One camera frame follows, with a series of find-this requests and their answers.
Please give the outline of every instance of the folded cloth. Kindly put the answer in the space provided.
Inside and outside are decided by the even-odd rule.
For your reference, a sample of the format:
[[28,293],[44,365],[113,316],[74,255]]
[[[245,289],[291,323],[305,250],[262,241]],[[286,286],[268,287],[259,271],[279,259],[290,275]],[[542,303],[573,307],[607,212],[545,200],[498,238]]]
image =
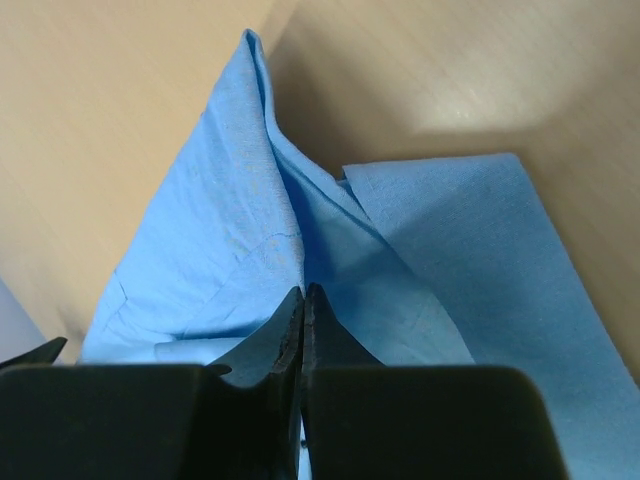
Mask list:
[[247,31],[100,300],[93,363],[209,363],[324,286],[390,365],[497,364],[540,388],[574,478],[639,478],[640,392],[511,154],[346,167],[279,130]]

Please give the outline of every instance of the dark blue fabric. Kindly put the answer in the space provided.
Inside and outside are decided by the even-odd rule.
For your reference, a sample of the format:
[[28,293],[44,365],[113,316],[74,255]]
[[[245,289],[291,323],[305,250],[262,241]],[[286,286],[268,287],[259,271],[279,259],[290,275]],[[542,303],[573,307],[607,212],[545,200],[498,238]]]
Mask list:
[[387,364],[526,372],[575,478],[640,478],[640,393],[518,159],[349,166],[336,182],[280,132],[246,32],[82,359],[211,362],[312,281]]

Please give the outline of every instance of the blue cloth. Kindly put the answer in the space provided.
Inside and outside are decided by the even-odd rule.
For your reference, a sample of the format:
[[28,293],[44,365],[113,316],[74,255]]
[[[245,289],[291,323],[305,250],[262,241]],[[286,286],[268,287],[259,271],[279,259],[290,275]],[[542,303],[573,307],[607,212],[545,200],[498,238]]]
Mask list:
[[640,478],[640,393],[518,159],[346,167],[276,123],[246,32],[111,277],[82,361],[209,363],[295,285],[391,365],[497,364],[540,388],[574,478]]

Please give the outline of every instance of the beige tabletop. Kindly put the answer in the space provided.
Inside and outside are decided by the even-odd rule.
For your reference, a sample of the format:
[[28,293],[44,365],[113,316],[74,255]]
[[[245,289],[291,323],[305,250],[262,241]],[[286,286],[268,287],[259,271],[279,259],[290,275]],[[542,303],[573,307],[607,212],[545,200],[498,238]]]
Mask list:
[[347,163],[518,153],[640,377],[637,0],[0,0],[0,277],[78,352],[244,28]]

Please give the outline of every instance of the black object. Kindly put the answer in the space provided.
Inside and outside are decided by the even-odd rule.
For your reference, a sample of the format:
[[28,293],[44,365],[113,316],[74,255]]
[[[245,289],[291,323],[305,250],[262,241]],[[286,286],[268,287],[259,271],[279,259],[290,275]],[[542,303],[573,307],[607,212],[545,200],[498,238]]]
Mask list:
[[33,365],[53,350],[0,364],[3,480],[293,479],[301,411],[314,479],[567,478],[524,375],[385,367],[318,285],[205,367]]

